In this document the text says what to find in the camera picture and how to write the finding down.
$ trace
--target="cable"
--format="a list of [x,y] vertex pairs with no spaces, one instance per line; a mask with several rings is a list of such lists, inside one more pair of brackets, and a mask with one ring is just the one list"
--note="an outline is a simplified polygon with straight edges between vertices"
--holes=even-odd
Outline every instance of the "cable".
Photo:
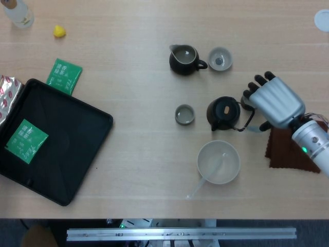
[[244,130],[248,127],[248,125],[250,124],[250,122],[251,122],[253,116],[255,115],[255,108],[250,107],[250,110],[251,110],[250,117],[249,117],[249,119],[247,120],[246,124],[243,126],[243,128],[238,129],[238,128],[234,127],[234,126],[231,126],[231,128],[234,129],[234,130],[237,130],[237,131],[239,131],[239,132],[244,131]]
[[20,222],[23,225],[23,227],[25,227],[26,230],[29,230],[29,227],[25,224],[25,222],[22,219],[20,219]]
[[254,132],[254,133],[263,133],[264,131],[261,131],[259,129],[259,126],[248,126],[246,128],[248,131]]
[[323,116],[322,114],[317,114],[317,113],[309,112],[309,113],[306,113],[304,115],[304,117],[311,117],[313,119],[314,119],[314,117],[317,117],[318,119],[320,119],[321,121],[323,121],[328,126],[328,128],[329,128],[329,120],[325,116]]

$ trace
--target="robotic hand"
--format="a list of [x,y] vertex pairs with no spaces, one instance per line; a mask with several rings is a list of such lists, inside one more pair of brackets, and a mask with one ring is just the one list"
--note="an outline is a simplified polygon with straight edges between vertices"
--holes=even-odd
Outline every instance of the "robotic hand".
[[255,81],[261,87],[251,82],[248,84],[249,90],[245,90],[243,95],[267,119],[260,130],[265,131],[271,126],[291,128],[292,139],[329,177],[329,136],[312,120],[312,116],[320,116],[327,125],[328,121],[321,115],[305,114],[305,104],[301,98],[272,72],[266,72],[265,78],[256,75]]

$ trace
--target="silver foil packet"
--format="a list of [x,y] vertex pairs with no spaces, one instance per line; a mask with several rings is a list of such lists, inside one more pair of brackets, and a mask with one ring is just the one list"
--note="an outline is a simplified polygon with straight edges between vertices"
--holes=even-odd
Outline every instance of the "silver foil packet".
[[0,127],[5,122],[6,117],[10,113],[12,106],[23,87],[22,83],[15,79],[1,75],[0,80]]

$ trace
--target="wooden table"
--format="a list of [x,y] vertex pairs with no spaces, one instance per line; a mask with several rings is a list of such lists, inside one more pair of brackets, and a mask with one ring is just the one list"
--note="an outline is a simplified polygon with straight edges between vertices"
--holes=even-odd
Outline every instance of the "wooden table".
[[[1,15],[4,75],[46,81],[56,58],[83,67],[73,96],[113,115],[115,126],[75,199],[67,207],[0,177],[4,218],[329,218],[329,179],[271,169],[264,157],[268,132],[211,132],[208,104],[240,99],[255,74],[280,76],[307,111],[329,116],[329,34],[314,26],[325,0],[26,0],[35,14],[18,30]],[[56,40],[55,24],[67,36]],[[233,54],[230,71],[188,77],[169,68],[169,45],[188,43],[207,60],[216,46]],[[195,123],[179,126],[174,111],[194,107]],[[248,113],[242,112],[240,126]],[[257,113],[252,125],[264,118]],[[227,185],[200,179],[199,149],[221,139],[241,156],[241,172]]]

